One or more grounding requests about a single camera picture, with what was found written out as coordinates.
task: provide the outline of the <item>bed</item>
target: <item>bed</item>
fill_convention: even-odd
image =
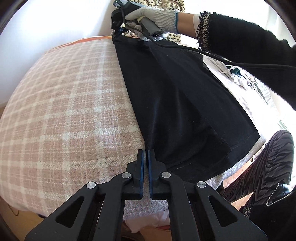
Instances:
[[[222,73],[222,63],[206,56],[204,63],[260,133],[247,156],[207,181],[217,188],[284,126],[269,90],[260,81],[264,96]],[[31,67],[4,110],[0,195],[15,208],[48,216],[85,183],[107,182],[123,172],[143,148],[111,37],[65,44],[47,51]],[[124,219],[160,213],[159,220],[167,221],[167,202],[149,198],[145,172],[144,198],[126,201]]]

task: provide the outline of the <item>person's arm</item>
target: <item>person's arm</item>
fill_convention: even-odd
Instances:
[[[254,64],[286,64],[296,66],[296,46],[278,40],[259,25],[217,13],[201,15],[177,13],[143,7],[126,16],[134,20],[146,16],[164,32],[197,38],[200,49],[220,55],[232,62]],[[296,110],[296,71],[283,69],[245,68]]]

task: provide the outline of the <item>white knit glove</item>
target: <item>white knit glove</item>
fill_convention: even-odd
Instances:
[[[128,15],[126,20],[132,21],[145,16],[155,22],[164,33],[177,34],[177,10],[164,10],[154,7],[141,7]]]
[[[131,22],[131,23],[128,23],[129,26],[133,27],[133,28],[136,28],[136,29],[139,29],[142,31],[142,26],[141,25],[137,25],[135,22]],[[148,38],[146,38],[145,36],[143,36],[143,34],[141,34],[139,31],[136,31],[136,30],[133,30],[133,29],[130,29],[135,35],[138,36],[138,38],[144,40],[144,41],[149,41]],[[167,37],[167,34],[162,34],[160,36],[158,36],[157,38],[154,38],[155,41],[159,41],[159,40],[162,40],[163,38],[166,38]]]

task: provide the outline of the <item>white wall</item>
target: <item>white wall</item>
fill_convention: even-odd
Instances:
[[[273,34],[280,40],[286,39],[291,47],[295,45],[293,36],[290,34],[288,28],[272,7],[269,7],[268,10],[268,19],[265,29],[273,32]]]
[[[29,0],[0,35],[0,105],[48,49],[110,35],[114,0]]]

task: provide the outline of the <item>black cable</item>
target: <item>black cable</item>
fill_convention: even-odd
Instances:
[[[20,211],[19,210],[17,211],[17,214],[15,214],[14,211],[12,210],[11,206],[8,203],[7,203],[7,205],[9,207],[9,209],[12,211],[12,213],[14,214],[14,216],[17,217],[20,214]]]
[[[183,46],[183,45],[162,45],[162,44],[158,43],[157,41],[155,41],[152,37],[147,36],[142,30],[139,30],[137,28],[134,28],[134,27],[129,26],[126,23],[126,19],[125,19],[125,16],[124,16],[123,9],[121,7],[119,7],[119,9],[121,10],[122,20],[123,20],[123,23],[126,26],[126,29],[131,28],[133,30],[136,30],[136,31],[140,32],[141,34],[143,34],[144,37],[146,37],[147,39],[151,40],[153,43],[155,43],[156,45],[158,45],[160,47],[164,47],[164,48],[180,48],[180,49],[191,50],[191,51],[198,52],[198,53],[201,53],[203,55],[206,55],[206,56],[208,56],[210,58],[219,60],[219,61],[221,61],[221,62],[223,62],[225,64],[233,65],[233,66],[258,68],[258,69],[292,69],[292,70],[296,70],[296,67],[295,66],[290,66],[290,65],[285,65],[285,64],[247,64],[247,63],[236,63],[236,62],[228,61],[226,59],[220,58],[218,56],[215,56],[213,54],[207,53],[205,51],[202,51],[202,50],[199,50],[199,49],[196,49],[196,48],[191,48],[191,47],[187,47],[187,46]]]

